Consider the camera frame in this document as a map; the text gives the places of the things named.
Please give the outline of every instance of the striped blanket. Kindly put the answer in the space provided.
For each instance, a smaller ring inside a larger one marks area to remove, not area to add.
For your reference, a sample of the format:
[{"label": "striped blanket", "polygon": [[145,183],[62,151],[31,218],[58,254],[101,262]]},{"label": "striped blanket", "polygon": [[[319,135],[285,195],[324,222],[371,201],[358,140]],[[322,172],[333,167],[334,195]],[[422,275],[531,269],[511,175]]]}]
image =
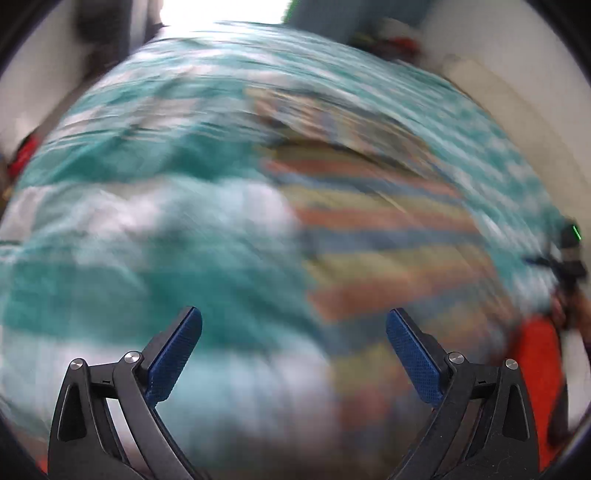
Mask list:
[{"label": "striped blanket", "polygon": [[383,478],[428,414],[386,312],[501,353],[550,285],[519,256],[558,218],[441,79],[283,28],[165,33],[71,108],[0,224],[0,410],[45,445],[70,360],[116,361],[190,304],[203,336],[158,411],[191,461]]}]

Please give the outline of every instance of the green light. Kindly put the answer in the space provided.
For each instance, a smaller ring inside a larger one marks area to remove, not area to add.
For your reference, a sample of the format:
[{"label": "green light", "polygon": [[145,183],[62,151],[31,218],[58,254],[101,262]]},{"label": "green light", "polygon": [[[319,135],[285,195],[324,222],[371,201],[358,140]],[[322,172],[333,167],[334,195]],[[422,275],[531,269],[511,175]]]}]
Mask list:
[{"label": "green light", "polygon": [[579,231],[577,230],[577,228],[573,225],[573,230],[574,230],[574,234],[577,236],[577,238],[579,239],[579,242],[582,240]]}]

